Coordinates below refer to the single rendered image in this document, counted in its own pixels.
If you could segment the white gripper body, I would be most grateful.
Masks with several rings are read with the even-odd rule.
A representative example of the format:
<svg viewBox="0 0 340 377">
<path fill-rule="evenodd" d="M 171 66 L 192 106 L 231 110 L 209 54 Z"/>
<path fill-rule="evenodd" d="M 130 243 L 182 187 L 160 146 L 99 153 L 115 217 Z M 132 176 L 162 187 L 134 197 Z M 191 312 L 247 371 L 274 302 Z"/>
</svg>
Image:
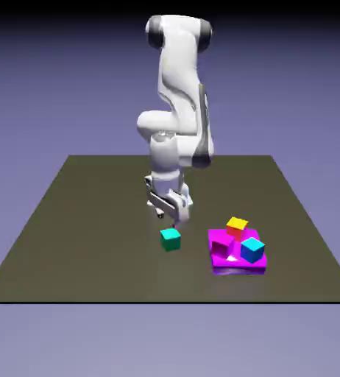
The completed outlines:
<svg viewBox="0 0 340 377">
<path fill-rule="evenodd" d="M 169 189 L 164 196 L 160 196 L 154 190 L 147 189 L 147 202 L 151 207 L 160 208 L 164 211 L 164 216 L 169 216 L 172 221 L 178 219 L 181 222 L 187 222 L 190 217 L 190 208 L 193 201 L 188 190 L 177 192 Z"/>
</svg>

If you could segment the small teal cube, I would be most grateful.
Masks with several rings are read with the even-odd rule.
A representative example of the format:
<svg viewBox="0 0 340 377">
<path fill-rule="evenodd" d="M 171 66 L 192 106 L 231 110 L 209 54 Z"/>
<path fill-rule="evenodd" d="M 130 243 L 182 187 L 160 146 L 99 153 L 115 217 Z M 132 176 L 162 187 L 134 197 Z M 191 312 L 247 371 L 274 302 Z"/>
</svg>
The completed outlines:
<svg viewBox="0 0 340 377">
<path fill-rule="evenodd" d="M 166 252 L 179 250 L 181 234 L 176 228 L 166 228 L 160 231 L 160 243 Z"/>
</svg>

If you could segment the small magenta cube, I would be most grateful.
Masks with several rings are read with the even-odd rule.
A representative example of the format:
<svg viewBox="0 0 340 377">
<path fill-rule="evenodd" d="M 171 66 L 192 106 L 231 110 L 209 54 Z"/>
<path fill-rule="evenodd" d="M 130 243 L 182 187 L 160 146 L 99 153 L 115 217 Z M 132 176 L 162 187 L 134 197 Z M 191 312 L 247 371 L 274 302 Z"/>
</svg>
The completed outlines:
<svg viewBox="0 0 340 377">
<path fill-rule="evenodd" d="M 221 258 L 228 258 L 233 254 L 235 237 L 231 235 L 213 236 L 210 238 L 210 251 Z"/>
</svg>

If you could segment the small yellow cube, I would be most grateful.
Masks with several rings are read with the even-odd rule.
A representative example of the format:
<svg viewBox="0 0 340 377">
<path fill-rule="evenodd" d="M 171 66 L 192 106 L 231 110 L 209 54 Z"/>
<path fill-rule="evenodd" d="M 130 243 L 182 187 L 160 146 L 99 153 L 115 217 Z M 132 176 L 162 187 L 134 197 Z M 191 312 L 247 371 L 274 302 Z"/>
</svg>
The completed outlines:
<svg viewBox="0 0 340 377">
<path fill-rule="evenodd" d="M 225 228 L 228 235 L 233 236 L 237 242 L 241 242 L 248 221 L 232 216 Z"/>
</svg>

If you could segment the small blue cube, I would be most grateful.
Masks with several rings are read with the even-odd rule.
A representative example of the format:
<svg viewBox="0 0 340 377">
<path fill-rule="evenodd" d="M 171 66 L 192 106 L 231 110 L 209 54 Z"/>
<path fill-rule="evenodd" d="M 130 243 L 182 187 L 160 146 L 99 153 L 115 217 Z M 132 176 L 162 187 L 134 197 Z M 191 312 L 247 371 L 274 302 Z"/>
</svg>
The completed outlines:
<svg viewBox="0 0 340 377">
<path fill-rule="evenodd" d="M 241 243 L 241 257 L 251 264 L 259 261 L 264 254 L 265 244 L 258 239 L 250 237 Z"/>
</svg>

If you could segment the large magenta box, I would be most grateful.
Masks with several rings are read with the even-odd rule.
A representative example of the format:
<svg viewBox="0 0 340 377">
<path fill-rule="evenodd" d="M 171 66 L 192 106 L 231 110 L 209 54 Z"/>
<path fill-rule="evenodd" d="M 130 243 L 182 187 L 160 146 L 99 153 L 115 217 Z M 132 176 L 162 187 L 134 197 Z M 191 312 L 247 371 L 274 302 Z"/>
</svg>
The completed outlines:
<svg viewBox="0 0 340 377">
<path fill-rule="evenodd" d="M 209 251 L 210 251 L 210 238 L 213 236 L 217 236 L 219 234 L 228 235 L 225 229 L 210 229 L 208 231 L 208 244 L 209 244 Z M 241 255 L 241 243 L 253 237 L 255 239 L 260 240 L 258 232 L 255 229 L 247 228 L 244 231 L 243 238 L 241 242 L 234 241 L 233 247 L 233 254 L 230 255 L 228 258 L 224 259 L 217 255 L 214 255 L 210 251 L 210 260 L 211 265 L 215 270 L 215 273 L 220 273 L 222 270 L 226 270 L 227 274 L 247 274 L 247 275 L 256 275 L 256 274 L 264 274 L 267 267 L 267 257 L 264 252 L 263 257 L 255 262 L 254 264 L 249 263 L 248 261 L 244 260 Z"/>
</svg>

